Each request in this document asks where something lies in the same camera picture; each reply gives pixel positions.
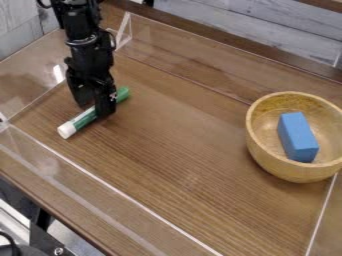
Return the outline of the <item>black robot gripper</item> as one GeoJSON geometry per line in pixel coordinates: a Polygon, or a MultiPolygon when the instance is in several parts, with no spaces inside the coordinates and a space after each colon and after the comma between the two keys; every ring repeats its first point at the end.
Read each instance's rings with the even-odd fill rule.
{"type": "Polygon", "coordinates": [[[66,30],[65,35],[70,51],[64,59],[65,76],[73,99],[84,107],[94,92],[94,112],[104,118],[116,111],[116,87],[109,72],[116,48],[113,35],[104,29],[66,30]]]}

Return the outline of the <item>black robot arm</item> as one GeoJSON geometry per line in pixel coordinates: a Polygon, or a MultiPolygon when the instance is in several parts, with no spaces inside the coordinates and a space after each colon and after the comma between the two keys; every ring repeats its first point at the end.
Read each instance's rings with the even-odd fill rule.
{"type": "Polygon", "coordinates": [[[116,111],[116,86],[110,75],[114,36],[100,27],[98,3],[102,0],[36,0],[44,9],[53,9],[58,27],[65,32],[70,55],[64,58],[65,78],[73,99],[80,107],[94,105],[102,118],[116,111]]]}

